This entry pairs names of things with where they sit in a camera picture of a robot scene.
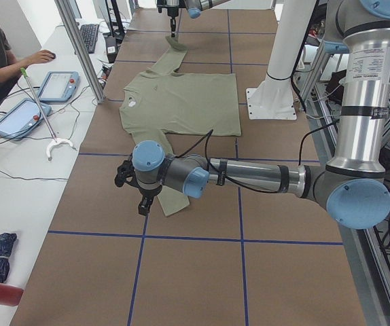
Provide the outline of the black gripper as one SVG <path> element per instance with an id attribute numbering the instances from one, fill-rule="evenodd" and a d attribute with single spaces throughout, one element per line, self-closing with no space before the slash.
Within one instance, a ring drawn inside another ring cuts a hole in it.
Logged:
<path id="1" fill-rule="evenodd" d="M 178 6 L 168 6 L 167 14 L 170 18 L 170 26 L 171 26 L 171 37 L 176 36 L 177 23 L 176 18 L 179 16 L 179 7 Z"/>
<path id="2" fill-rule="evenodd" d="M 129 160 L 123 161 L 123 163 L 117 167 L 114 183 L 117 187 L 128 184 L 139 190 L 140 194 L 143 196 L 138 205 L 138 213 L 140 215 L 149 215 L 154 198 L 162 191 L 162 186 L 158 183 L 141 185 L 141 182 L 137 180 L 135 168 Z"/>

